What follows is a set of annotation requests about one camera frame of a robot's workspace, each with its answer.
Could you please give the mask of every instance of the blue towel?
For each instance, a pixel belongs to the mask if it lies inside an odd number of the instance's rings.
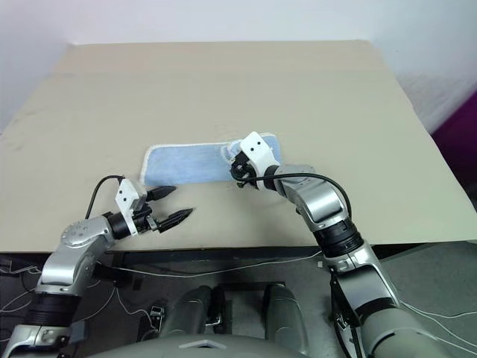
[[[276,136],[261,134],[281,162]],[[178,185],[232,180],[230,165],[240,152],[241,139],[232,142],[154,145],[142,165],[141,182],[145,185]]]

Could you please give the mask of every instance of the beige table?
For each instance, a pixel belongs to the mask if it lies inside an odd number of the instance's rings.
[[[288,163],[339,181],[372,243],[477,238],[477,216],[411,104],[366,42],[72,47],[0,137],[0,251],[51,251],[108,174],[138,178],[160,143],[278,136]],[[115,210],[116,183],[93,215]],[[118,250],[314,245],[274,192],[190,184],[155,204],[180,226]]]

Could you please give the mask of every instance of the wire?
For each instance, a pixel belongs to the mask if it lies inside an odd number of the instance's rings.
[[[22,272],[22,273],[20,274],[20,283],[22,284],[22,287],[23,287],[23,289],[24,289],[26,292],[32,293],[32,292],[35,290],[35,288],[36,288],[36,287],[34,287],[33,289],[27,288],[27,286],[25,285],[25,273],[24,273],[24,272]]]
[[[346,202],[346,208],[348,209],[348,215],[350,216],[350,219],[351,219],[351,215],[352,215],[351,201],[350,201],[350,197],[346,193],[346,190],[344,190],[343,187],[340,184],[338,184],[336,181],[324,175],[315,174],[315,173],[288,173],[288,174],[277,174],[277,175],[264,175],[262,177],[240,178],[239,176],[235,175],[235,173],[233,172],[230,172],[230,173],[232,175],[232,178],[234,178],[237,181],[243,181],[245,183],[251,183],[258,180],[275,180],[275,179],[284,179],[284,178],[316,178],[316,179],[327,181],[328,183],[332,184],[336,189],[338,189],[341,195],[343,196],[344,201]]]
[[[21,295],[19,296],[16,296],[12,301],[8,302],[7,304],[5,304],[1,310],[0,310],[0,313],[12,313],[12,312],[16,312],[16,311],[20,311],[21,309],[25,308],[27,305],[29,305],[31,303],[31,301],[27,302],[26,304],[24,304],[23,306],[19,307],[19,308],[16,308],[14,310],[6,310],[5,308],[7,308],[8,306],[10,306],[13,302],[15,302],[16,300],[18,300],[19,298],[25,296],[25,295],[28,295],[30,292],[23,292]]]
[[[140,339],[140,342],[144,341],[147,336],[152,333],[160,333],[162,327],[162,316],[159,317],[159,328],[151,328],[146,333],[144,333]]]
[[[333,320],[333,327],[335,328],[336,339],[338,340],[341,350],[343,351],[346,358],[352,358],[350,351],[348,351],[347,346],[344,344],[343,336],[341,335],[341,332],[340,332],[340,327],[338,326],[338,322],[336,321],[335,315],[338,313],[338,304],[336,303],[334,296],[335,295],[333,294],[333,291],[331,291],[332,320]]]
[[[155,326],[152,324],[152,319],[151,317],[149,316],[149,313],[147,313],[145,310],[142,310],[142,309],[139,309],[139,310],[136,310],[134,312],[129,312],[129,310],[126,308],[126,306],[122,303],[121,301],[121,297],[119,296],[119,290],[116,289],[116,295],[118,296],[118,301],[119,301],[119,304],[121,304],[123,310],[128,314],[128,315],[135,315],[137,313],[144,313],[147,317],[148,317],[148,320],[149,320],[149,324],[151,326],[151,329],[153,330],[156,330]]]
[[[421,315],[422,317],[425,317],[427,319],[430,319],[431,321],[435,322],[436,324],[438,324],[443,330],[445,330],[448,334],[450,334],[452,337],[458,339],[459,341],[462,341],[468,345],[471,345],[473,346],[474,348],[477,348],[477,345],[472,343],[472,342],[469,342],[469,341],[466,341],[465,339],[461,338],[460,336],[458,336],[457,334],[455,334],[454,332],[452,332],[451,330],[449,330],[446,326],[444,326],[442,323],[440,323],[437,319],[435,318],[432,318],[431,316],[429,315],[426,315],[425,313],[421,313],[419,310],[415,310],[414,308],[412,308],[412,306],[410,304],[404,304],[404,306],[406,306],[407,308],[409,308],[411,311],[414,311],[416,312],[418,315]]]
[[[426,311],[423,311],[423,310],[420,310],[419,308],[416,308],[404,301],[401,301],[402,304],[404,304],[405,306],[407,306],[407,308],[411,308],[413,310],[416,310],[416,311],[419,311],[421,313],[424,313],[426,315],[435,315],[436,317],[441,317],[441,318],[445,318],[445,319],[455,319],[455,318],[460,318],[460,317],[464,317],[466,315],[475,315],[477,314],[477,311],[469,311],[469,312],[462,312],[462,313],[458,313],[456,315],[440,315],[438,313],[432,313],[432,312],[426,312]]]
[[[5,332],[8,332],[8,335],[11,336],[12,335],[12,331],[9,330],[8,328],[3,328],[3,327],[0,327],[0,330],[4,330]],[[0,339],[0,342],[6,342],[6,341],[9,341],[10,340],[10,337],[8,338],[5,338],[5,339]]]
[[[282,260],[276,259],[276,260],[269,260],[269,261],[264,261],[264,263],[278,263],[281,262]],[[181,271],[181,270],[174,270],[172,268],[167,268],[167,267],[162,267],[162,266],[156,266],[151,263],[144,263],[142,264],[144,266],[152,267],[154,269],[160,270],[160,271],[165,271],[165,272],[171,272],[173,274],[184,274],[184,275],[192,275],[192,274],[208,274],[210,271],[197,271],[197,272],[190,272],[190,271]]]
[[[103,306],[101,306],[101,308],[99,310],[97,310],[96,312],[94,312],[92,315],[89,315],[87,316],[86,318],[82,318],[80,319],[80,321],[87,321],[88,319],[91,319],[95,316],[97,316],[102,310],[104,310],[106,308],[106,306],[111,302],[111,299],[113,298],[114,296],[114,292],[117,290],[117,288],[113,288],[112,292],[111,292],[111,295],[109,296],[109,298],[106,300],[106,302],[104,302]]]
[[[473,354],[474,356],[477,356],[477,353],[476,353],[476,352],[471,351],[470,349],[464,348],[464,347],[462,347],[461,345],[457,345],[457,344],[455,344],[455,343],[446,341],[445,339],[442,339],[442,338],[440,338],[440,337],[436,337],[436,336],[435,336],[434,338],[436,338],[438,341],[441,341],[441,342],[443,342],[443,343],[446,343],[446,344],[448,344],[448,345],[451,345],[452,347],[459,348],[459,349],[461,349],[461,350],[463,350],[463,351],[466,351],[467,353],[470,353],[470,354]]]
[[[121,180],[124,179],[124,175],[107,175],[96,184],[95,189],[92,191],[91,200],[89,201],[89,205],[88,205],[88,210],[86,211],[86,215],[84,216],[85,219],[89,219],[89,216],[91,215],[92,205],[95,203],[98,190],[101,187],[102,183],[104,183],[108,179],[117,179],[118,182],[121,183]]]
[[[89,285],[89,286],[86,286],[87,289],[91,289],[93,287],[96,287],[97,285],[99,285],[101,283],[101,280],[98,280],[96,281],[95,283],[93,283],[92,285]]]
[[[283,260],[283,261],[266,261],[264,263],[255,263],[253,265],[247,265],[247,266],[240,266],[240,267],[234,267],[234,268],[227,268],[225,270],[220,270],[220,271],[210,271],[210,272],[201,272],[200,274],[154,274],[153,272],[146,272],[146,271],[139,271],[139,270],[133,270],[131,268],[122,268],[122,267],[117,267],[116,269],[122,270],[122,271],[128,271],[128,272],[136,272],[137,274],[147,274],[149,276],[154,276],[154,277],[175,277],[175,278],[195,278],[195,277],[203,277],[203,276],[208,276],[210,274],[222,274],[224,272],[232,272],[232,271],[238,271],[238,270],[243,270],[243,269],[249,269],[252,267],[259,267],[259,266],[266,266],[266,265],[273,265],[273,264],[278,264],[278,263],[294,263],[297,261],[302,261],[302,260],[307,260],[311,259],[313,257],[316,257],[318,254],[321,254],[321,251],[314,253],[311,256],[307,257],[299,257],[297,259],[292,259],[292,260]]]
[[[363,358],[361,347],[359,345],[359,337],[358,337],[358,332],[356,331],[356,327],[351,327],[351,336],[353,340],[353,345],[355,347],[356,358]]]
[[[28,270],[28,273],[29,274],[41,274],[42,270],[38,269],[37,267],[33,267],[32,269]]]
[[[32,265],[32,266],[28,266],[28,267],[24,267],[24,268],[20,268],[18,270],[12,271],[12,261],[10,261],[10,265],[8,266],[8,271],[2,270],[0,268],[0,272],[2,272],[4,274],[21,274],[22,272],[25,272],[25,271],[30,272],[30,270],[32,270],[32,269],[38,270],[38,268],[36,266]]]

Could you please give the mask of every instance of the white wall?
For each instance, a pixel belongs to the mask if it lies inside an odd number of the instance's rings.
[[[0,130],[68,43],[370,40],[432,132],[477,88],[475,0],[0,0]]]

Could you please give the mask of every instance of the gray floor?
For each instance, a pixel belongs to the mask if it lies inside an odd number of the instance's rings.
[[[329,323],[329,275],[318,268],[319,258],[296,263],[248,268],[243,271],[217,274],[201,278],[157,278],[144,276],[140,291],[121,289],[120,295],[129,310],[147,308],[162,300],[172,303],[188,289],[199,285],[214,286],[218,283],[285,281],[294,292],[303,311],[312,349],[312,357],[344,357]],[[477,310],[477,245],[467,242],[429,245],[384,261],[404,301],[430,312],[451,315]],[[229,267],[227,263],[175,263],[168,266],[180,271],[208,271]],[[153,271],[151,267],[136,267]],[[28,277],[33,286],[35,278]],[[22,292],[17,280],[0,278],[0,303],[4,304]],[[83,318],[103,305],[113,289],[111,283],[101,283],[88,290],[78,311]],[[233,332],[263,338],[261,323],[262,292],[227,293],[233,299]],[[23,304],[28,299],[19,300]],[[119,306],[117,298],[96,317],[88,321],[89,338],[80,344],[76,357],[105,351],[136,341],[141,315],[128,316]],[[11,328],[16,318],[1,318],[2,328]],[[435,323],[422,318],[423,324],[436,336],[472,348],[444,332]],[[454,333],[477,342],[477,315],[455,320],[441,319]],[[1,332],[4,338],[7,331]],[[472,354],[448,347],[456,357],[473,357]]]

